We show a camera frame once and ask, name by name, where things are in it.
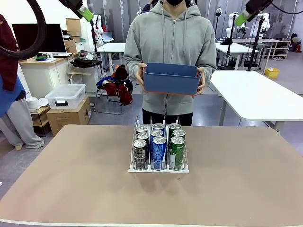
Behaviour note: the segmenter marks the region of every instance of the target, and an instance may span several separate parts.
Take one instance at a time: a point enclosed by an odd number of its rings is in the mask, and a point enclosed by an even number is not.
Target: hand
[[[137,81],[139,82],[140,86],[142,87],[142,90],[145,91],[144,89],[144,76],[143,76],[143,69],[147,67],[146,64],[144,63],[139,63],[139,68],[138,68],[138,71],[136,72],[136,79]]]
[[[195,96],[202,94],[203,89],[206,87],[204,70],[205,70],[204,67],[200,67],[197,69],[197,72],[199,74],[201,73],[202,77],[200,79],[199,87],[197,89],[197,93],[195,94]]]

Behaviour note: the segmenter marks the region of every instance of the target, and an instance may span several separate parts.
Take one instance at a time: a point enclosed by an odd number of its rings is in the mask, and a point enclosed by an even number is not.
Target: white bucket
[[[84,50],[84,42],[76,42],[75,44],[77,52]]]
[[[27,98],[26,101],[27,101],[28,108],[30,110],[37,110],[40,108],[37,98],[34,98],[34,97]]]

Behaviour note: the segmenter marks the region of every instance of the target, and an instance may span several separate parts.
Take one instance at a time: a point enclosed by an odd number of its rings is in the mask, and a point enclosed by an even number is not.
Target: gray pants
[[[0,118],[0,130],[13,146],[26,144],[27,148],[40,148],[44,140],[34,133],[33,120],[25,99],[15,101]]]

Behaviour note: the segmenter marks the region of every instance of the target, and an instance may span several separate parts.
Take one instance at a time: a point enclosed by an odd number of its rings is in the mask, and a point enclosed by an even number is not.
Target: hoodie drawstring
[[[166,52],[165,52],[165,45],[166,45],[166,35],[165,35],[165,17],[164,17],[164,10],[162,10],[162,18],[163,18],[163,24],[162,26],[162,32],[163,32],[163,63],[166,61]]]
[[[185,22],[184,22],[184,29],[183,29],[183,56],[185,56],[185,40],[187,38],[187,13],[188,13],[188,10],[186,10],[186,13],[185,13]]]

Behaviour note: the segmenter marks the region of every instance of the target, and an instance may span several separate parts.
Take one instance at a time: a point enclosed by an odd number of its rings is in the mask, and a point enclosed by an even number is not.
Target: computer monitor
[[[19,49],[26,50],[36,40],[37,24],[13,24],[16,41]],[[63,52],[66,53],[64,39],[59,24],[46,24],[46,42],[39,50],[40,52]]]

